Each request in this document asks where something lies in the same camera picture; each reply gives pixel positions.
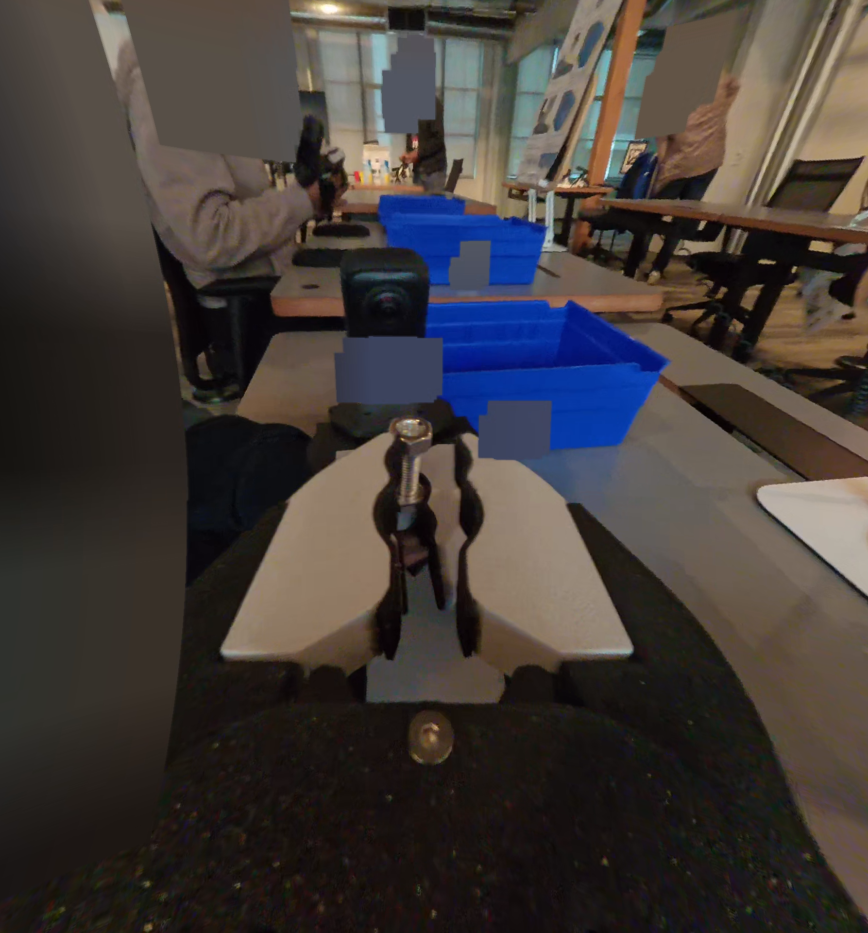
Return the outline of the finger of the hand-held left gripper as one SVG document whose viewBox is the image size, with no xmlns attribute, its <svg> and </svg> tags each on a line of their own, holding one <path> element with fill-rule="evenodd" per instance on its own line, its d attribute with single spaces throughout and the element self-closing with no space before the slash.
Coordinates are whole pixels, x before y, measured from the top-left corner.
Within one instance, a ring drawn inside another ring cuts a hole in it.
<svg viewBox="0 0 868 933">
<path fill-rule="evenodd" d="M 407 564 L 408 538 L 412 517 L 396 503 L 382 506 L 382 530 L 390 552 L 390 577 L 388 600 L 399 613 L 408 611 Z"/>
<path fill-rule="evenodd" d="M 421 542 L 441 610 L 479 611 L 470 555 L 484 524 L 484 504 L 472 481 L 474 463 L 468 444 L 446 443 L 431 449 L 422 465 Z"/>
</svg>

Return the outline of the white desk stand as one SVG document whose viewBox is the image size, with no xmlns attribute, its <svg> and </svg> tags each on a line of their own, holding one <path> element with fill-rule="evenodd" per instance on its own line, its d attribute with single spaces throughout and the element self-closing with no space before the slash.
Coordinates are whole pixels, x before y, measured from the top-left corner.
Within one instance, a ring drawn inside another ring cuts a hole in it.
<svg viewBox="0 0 868 933">
<path fill-rule="evenodd" d="M 868 477 L 767 484 L 766 513 L 868 599 Z"/>
<path fill-rule="evenodd" d="M 569 185 L 560 187 L 548 186 L 543 183 L 533 190 L 533 207 L 536 207 L 539 196 L 544 199 L 545 239 L 543 252 L 562 253 L 570 251 L 571 227 L 576 211 L 573 201 L 574 199 L 581 200 L 581 196 L 575 194 L 574 190 L 575 189 Z M 561 202 L 562 209 L 562 227 L 560 235 L 557 235 L 556 232 L 557 216 L 555 207 L 557 206 L 557 202 Z"/>
</svg>

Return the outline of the leaning poster board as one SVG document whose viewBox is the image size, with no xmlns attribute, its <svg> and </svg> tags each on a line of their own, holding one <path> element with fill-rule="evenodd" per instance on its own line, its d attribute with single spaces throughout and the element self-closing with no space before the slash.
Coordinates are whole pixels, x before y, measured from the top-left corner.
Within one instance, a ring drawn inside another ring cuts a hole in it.
<svg viewBox="0 0 868 933">
<path fill-rule="evenodd" d="M 559 49 L 516 180 L 549 190 L 570 167 L 594 94 L 596 69 L 621 1 L 580 1 Z"/>
</svg>

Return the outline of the wooden post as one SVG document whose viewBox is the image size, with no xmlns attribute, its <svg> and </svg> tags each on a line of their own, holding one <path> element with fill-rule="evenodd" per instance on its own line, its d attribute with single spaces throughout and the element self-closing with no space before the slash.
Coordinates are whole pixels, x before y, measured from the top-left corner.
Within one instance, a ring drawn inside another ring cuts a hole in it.
<svg viewBox="0 0 868 933">
<path fill-rule="evenodd" d="M 646 1 L 624 1 L 614 32 L 612 56 L 607 72 L 606 84 L 596 125 L 595 136 L 589 159 L 588 179 L 594 190 L 575 209 L 576 215 L 585 207 L 597 205 L 601 198 L 598 191 L 603 186 L 611 157 L 614 135 L 621 118 L 630 68 L 636 52 L 638 34 L 645 17 Z"/>
</svg>

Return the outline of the person's left forearm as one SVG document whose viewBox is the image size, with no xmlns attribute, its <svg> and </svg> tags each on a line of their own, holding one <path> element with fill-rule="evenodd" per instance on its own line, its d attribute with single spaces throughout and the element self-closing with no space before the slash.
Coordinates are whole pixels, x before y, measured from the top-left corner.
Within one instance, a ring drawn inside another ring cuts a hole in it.
<svg viewBox="0 0 868 933">
<path fill-rule="evenodd" d="M 299 427 L 239 415 L 186 429 L 186 587 L 311 478 L 311 441 Z"/>
</svg>

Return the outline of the blue jacket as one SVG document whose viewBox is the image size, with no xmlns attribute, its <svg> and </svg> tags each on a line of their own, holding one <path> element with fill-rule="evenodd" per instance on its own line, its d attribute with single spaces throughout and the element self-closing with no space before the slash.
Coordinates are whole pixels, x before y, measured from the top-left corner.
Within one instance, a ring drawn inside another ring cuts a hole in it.
<svg viewBox="0 0 868 933">
<path fill-rule="evenodd" d="M 625 201 L 646 199 L 658 168 L 658 161 L 657 152 L 654 150 L 639 154 L 620 181 L 614 197 Z"/>
</svg>

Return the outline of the steel hex bolt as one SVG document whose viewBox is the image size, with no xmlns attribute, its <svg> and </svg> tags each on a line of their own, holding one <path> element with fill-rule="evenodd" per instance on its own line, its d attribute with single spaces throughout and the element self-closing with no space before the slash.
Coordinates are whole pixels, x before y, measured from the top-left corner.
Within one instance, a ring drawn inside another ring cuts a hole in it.
<svg viewBox="0 0 868 933">
<path fill-rule="evenodd" d="M 403 415 L 393 420 L 389 430 L 399 463 L 397 490 L 413 496 L 421 487 L 421 459 L 433 446 L 433 427 L 424 418 Z"/>
</svg>

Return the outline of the white plastic bag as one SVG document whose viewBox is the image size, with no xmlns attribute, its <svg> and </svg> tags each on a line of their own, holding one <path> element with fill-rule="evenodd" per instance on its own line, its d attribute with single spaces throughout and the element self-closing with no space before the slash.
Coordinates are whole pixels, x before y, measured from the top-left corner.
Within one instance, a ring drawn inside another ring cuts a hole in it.
<svg viewBox="0 0 868 933">
<path fill-rule="evenodd" d="M 854 288 L 849 274 L 802 270 L 799 293 L 805 311 L 804 331 L 812 334 L 838 320 L 853 319 Z"/>
</svg>

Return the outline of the blue divided plastic bin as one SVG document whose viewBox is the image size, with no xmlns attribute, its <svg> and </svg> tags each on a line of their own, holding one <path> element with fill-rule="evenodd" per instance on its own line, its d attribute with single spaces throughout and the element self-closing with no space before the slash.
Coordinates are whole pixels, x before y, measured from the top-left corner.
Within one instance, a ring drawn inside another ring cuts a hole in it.
<svg viewBox="0 0 868 933">
<path fill-rule="evenodd" d="M 569 301 L 445 302 L 426 335 L 443 343 L 442 397 L 478 429 L 490 402 L 549 402 L 549 448 L 620 444 L 667 357 Z"/>
</svg>

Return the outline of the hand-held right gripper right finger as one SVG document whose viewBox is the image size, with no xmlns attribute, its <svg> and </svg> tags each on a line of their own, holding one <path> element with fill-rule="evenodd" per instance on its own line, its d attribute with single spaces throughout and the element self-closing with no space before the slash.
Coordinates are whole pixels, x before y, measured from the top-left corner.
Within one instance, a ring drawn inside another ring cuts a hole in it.
<svg viewBox="0 0 868 933">
<path fill-rule="evenodd" d="M 628 659 L 634 646 L 562 495 L 518 461 L 479 457 L 475 436 L 455 451 L 463 648 L 503 674 Z"/>
</svg>

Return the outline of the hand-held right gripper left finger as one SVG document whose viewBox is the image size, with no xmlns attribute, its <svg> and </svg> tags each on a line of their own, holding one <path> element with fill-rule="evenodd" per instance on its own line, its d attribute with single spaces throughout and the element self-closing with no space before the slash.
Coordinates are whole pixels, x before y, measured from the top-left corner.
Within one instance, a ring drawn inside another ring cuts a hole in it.
<svg viewBox="0 0 868 933">
<path fill-rule="evenodd" d="M 228 661 L 278 660 L 347 674 L 393 659 L 404 613 L 388 600 L 382 506 L 394 503 L 392 437 L 327 466 L 288 500 L 221 647 Z"/>
</svg>

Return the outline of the wooden desk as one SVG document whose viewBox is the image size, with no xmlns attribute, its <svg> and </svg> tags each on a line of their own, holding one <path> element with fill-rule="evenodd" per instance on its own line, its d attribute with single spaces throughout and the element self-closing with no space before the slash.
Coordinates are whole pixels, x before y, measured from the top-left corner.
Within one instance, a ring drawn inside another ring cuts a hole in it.
<svg viewBox="0 0 868 933">
<path fill-rule="evenodd" d="M 631 221 L 630 228 L 638 226 L 642 231 L 658 234 L 676 233 L 680 220 L 704 222 L 707 227 L 716 227 L 717 232 L 737 229 L 746 233 L 741 253 L 734 254 L 749 259 L 769 261 L 815 270 L 841 272 L 847 256 L 811 250 L 813 242 L 835 244 L 856 243 L 868 246 L 868 224 L 850 226 L 853 216 L 829 213 L 788 211 L 760 206 L 734 206 L 692 201 L 661 200 L 607 200 L 603 206 L 608 211 L 621 215 L 640 216 L 638 222 Z M 769 308 L 769 296 L 765 295 L 756 304 L 760 286 L 752 287 L 743 297 L 743 305 L 752 309 L 747 324 L 742 325 L 738 339 L 731 352 L 732 358 L 746 363 L 766 325 L 773 308 Z"/>
</svg>

